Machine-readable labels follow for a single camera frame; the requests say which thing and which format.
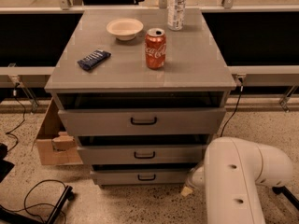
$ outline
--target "drawer handle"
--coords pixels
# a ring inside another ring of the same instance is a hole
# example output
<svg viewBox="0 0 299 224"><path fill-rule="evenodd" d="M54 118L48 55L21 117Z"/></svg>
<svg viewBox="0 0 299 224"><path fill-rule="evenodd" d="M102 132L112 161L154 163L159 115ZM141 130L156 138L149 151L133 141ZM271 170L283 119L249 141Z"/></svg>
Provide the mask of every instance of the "drawer handle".
<svg viewBox="0 0 299 224"><path fill-rule="evenodd" d="M153 151L152 154L148 155L148 156L146 156L146 155L138 155L137 152L134 152L134 157L136 159L140 159L140 160L153 159L153 158L155 158L155 156L156 156L156 152L155 151Z"/></svg>
<svg viewBox="0 0 299 224"><path fill-rule="evenodd" d="M133 117L131 117L131 123L133 125L154 125L157 122L157 117L150 121L136 121Z"/></svg>
<svg viewBox="0 0 299 224"><path fill-rule="evenodd" d="M142 177L141 175L138 175L139 181L153 181L156 179L156 175L149 176L149 177Z"/></svg>

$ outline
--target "drawer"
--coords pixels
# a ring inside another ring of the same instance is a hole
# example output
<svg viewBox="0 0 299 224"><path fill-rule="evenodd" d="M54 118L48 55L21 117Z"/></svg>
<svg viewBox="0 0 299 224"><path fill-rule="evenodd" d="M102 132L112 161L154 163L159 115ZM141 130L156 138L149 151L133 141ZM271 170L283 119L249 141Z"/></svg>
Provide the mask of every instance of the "drawer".
<svg viewBox="0 0 299 224"><path fill-rule="evenodd" d="M144 185L184 183L190 168L91 171L94 184Z"/></svg>
<svg viewBox="0 0 299 224"><path fill-rule="evenodd" d="M216 133L224 108L60 110L70 135Z"/></svg>
<svg viewBox="0 0 299 224"><path fill-rule="evenodd" d="M78 147L84 164L141 164L199 162L206 146L91 146Z"/></svg>

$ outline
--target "speckled floor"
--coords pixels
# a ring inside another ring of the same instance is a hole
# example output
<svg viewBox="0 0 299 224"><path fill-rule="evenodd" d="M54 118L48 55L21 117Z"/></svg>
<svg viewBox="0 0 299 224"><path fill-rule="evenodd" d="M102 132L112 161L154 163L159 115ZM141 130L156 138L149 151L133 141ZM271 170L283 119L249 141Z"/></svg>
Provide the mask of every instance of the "speckled floor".
<svg viewBox="0 0 299 224"><path fill-rule="evenodd" d="M23 102L29 109L28 102ZM26 113L26 121L14 133L20 138L17 147L11 150L6 160L15 164L14 169L0 183L0 204L8 209L22 209L28 191L44 179L58 179L74 188L76 198L64 206L67 224L130 224L130 223L184 223L206 224L206 201L204 190L184 198L180 195L181 185L95 186L89 177L89 166L42 166L39 162L34 140L44 118L47 102L37 113ZM14 128L22 119L21 106L16 102L0 104L0 142L12 147L14 140L5 132ZM224 135L248 139L279 147L292 159L294 175L287 186L299 197L299 112L257 111L252 105L242 108L226 127ZM63 186L59 183L43 183L28 197L27 205L52 203L60 197ZM267 224L299 223L299 212L282 195L276 195L270 188L258 187L263 213ZM50 207L39 206L30 209L44 219ZM64 223L61 215L56 223Z"/></svg>

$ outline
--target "black metal stand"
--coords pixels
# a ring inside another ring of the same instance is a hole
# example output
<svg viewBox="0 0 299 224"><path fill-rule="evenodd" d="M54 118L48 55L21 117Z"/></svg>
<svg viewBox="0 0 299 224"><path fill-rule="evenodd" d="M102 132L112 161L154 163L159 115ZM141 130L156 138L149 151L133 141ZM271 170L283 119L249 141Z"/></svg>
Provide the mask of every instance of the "black metal stand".
<svg viewBox="0 0 299 224"><path fill-rule="evenodd" d="M273 187L272 190L274 191L275 194L282 193L283 195L285 195L286 198L297 208L297 210L299 210L298 199L294 195L292 195L292 193L286 187L281 187L281 188Z"/></svg>
<svg viewBox="0 0 299 224"><path fill-rule="evenodd" d="M57 216L60 214L64 203L66 200L73 200L74 193L72 192L72 187L66 186L64 189L64 193L58 200L58 202L55 205L55 208L52 210L48 220L46 221L46 224L53 224L57 218ZM24 217L22 215L8 212L2 208L0 208L0 219L4 220L7 223L10 224L40 224L40 221L33 220L29 217Z"/></svg>

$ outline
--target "cabinet top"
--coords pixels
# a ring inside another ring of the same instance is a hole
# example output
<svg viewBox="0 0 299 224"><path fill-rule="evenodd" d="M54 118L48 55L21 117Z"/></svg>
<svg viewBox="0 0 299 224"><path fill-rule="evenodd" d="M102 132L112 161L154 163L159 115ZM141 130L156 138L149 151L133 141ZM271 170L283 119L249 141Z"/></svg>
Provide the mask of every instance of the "cabinet top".
<svg viewBox="0 0 299 224"><path fill-rule="evenodd" d="M132 18L144 24L131 41L120 41L106 27L110 21ZM150 70L145 59L145 35L150 28L166 34L166 61L163 68ZM96 49L111 57L91 72L77 61ZM181 31L167 28L167 9L85 10L47 85L50 92L104 90L213 90L229 91L235 82L198 8L186 9Z"/></svg>

